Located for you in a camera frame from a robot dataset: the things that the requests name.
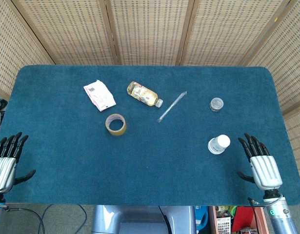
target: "blue felt tablecloth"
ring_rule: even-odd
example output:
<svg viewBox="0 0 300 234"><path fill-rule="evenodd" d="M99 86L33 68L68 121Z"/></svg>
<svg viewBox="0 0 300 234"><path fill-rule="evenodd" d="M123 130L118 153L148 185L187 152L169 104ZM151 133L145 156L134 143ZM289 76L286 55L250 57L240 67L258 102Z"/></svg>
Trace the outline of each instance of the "blue felt tablecloth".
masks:
<svg viewBox="0 0 300 234"><path fill-rule="evenodd" d="M83 86L101 80L116 106L103 112ZM127 94L136 81L158 93L161 108ZM157 119L180 93L180 102ZM214 97L224 101L209 109ZM105 119L122 114L126 133L112 136ZM0 130L0 139L29 135L17 176L37 172L6 194L8 202L248 205L262 198L238 137L249 132L275 156L281 191L300 202L300 177L283 123L276 90L262 67L59 66L36 65L18 74ZM207 149L220 134L231 138L221 155Z"/></svg>

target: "table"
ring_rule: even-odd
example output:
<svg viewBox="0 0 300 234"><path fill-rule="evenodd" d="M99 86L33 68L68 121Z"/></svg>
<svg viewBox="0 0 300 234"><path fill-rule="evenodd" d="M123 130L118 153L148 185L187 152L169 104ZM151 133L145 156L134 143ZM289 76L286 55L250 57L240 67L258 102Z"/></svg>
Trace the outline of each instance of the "table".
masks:
<svg viewBox="0 0 300 234"><path fill-rule="evenodd" d="M99 112L83 86L104 82L116 105ZM161 108L127 94L136 81L158 93ZM183 91L161 123L157 119ZM214 97L224 101L209 109ZM120 137L105 128L123 115ZM67 66L23 67L0 130L0 139L29 135L17 176L28 182L8 202L117 205L248 205L263 192L241 180L251 169L238 137L248 132L274 155L289 204L300 202L300 177L283 123L272 76L262 67ZM231 139L221 155L207 149L220 134Z"/></svg>

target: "silver robotic hand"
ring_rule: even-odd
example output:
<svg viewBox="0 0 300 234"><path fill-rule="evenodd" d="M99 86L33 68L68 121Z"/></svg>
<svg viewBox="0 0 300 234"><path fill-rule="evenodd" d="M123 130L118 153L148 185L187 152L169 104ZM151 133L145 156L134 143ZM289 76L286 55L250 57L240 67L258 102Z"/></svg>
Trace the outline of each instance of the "silver robotic hand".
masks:
<svg viewBox="0 0 300 234"><path fill-rule="evenodd" d="M19 162L22 148L28 136L20 139L22 133L12 135L8 139L4 137L0 141L0 219L4 210L7 210L3 194L12 189L13 185L29 180L36 172L30 171L27 175L15 178L17 163Z"/></svg>
<svg viewBox="0 0 300 234"><path fill-rule="evenodd" d="M253 176L238 172L239 177L256 184L260 190L264 191L265 204L261 206L267 208L275 234L298 234L286 199L278 191L282 185L282 179L274 157L270 156L265 145L257 138L249 136L247 133L245 133L245 137L248 143L242 138L239 138L239 141L245 150ZM251 205L260 205L251 198L249 201Z"/></svg>

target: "clear plastic straw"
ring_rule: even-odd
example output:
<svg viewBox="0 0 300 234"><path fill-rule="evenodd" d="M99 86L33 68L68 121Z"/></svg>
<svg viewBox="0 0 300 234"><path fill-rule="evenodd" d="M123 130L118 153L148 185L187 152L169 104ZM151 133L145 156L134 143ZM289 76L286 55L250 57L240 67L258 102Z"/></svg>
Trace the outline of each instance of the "clear plastic straw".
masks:
<svg viewBox="0 0 300 234"><path fill-rule="evenodd" d="M159 119L158 119L159 123L163 120L163 118L165 117L165 115L167 115L167 113L171 110L171 108L173 108L174 105L176 105L177 102L186 94L187 94L187 91L184 91L183 93L181 93L179 95L179 97L168 107L168 109L164 112L164 114L162 114L161 117L159 117Z"/></svg>

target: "packing tape roll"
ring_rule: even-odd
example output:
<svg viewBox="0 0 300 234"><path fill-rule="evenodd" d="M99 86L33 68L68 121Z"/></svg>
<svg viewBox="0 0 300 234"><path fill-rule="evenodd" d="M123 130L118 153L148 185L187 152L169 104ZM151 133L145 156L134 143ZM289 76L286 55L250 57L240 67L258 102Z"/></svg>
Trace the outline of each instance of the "packing tape roll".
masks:
<svg viewBox="0 0 300 234"><path fill-rule="evenodd" d="M119 120L122 121L122 127L118 130L112 130L112 129L110 129L110 124L111 124L112 121L114 121L116 119L119 119ZM106 129L110 132L110 134L112 134L114 136L121 136L126 131L125 118L123 116L121 116L120 114L112 114L108 118L106 118L105 126L106 126Z"/></svg>

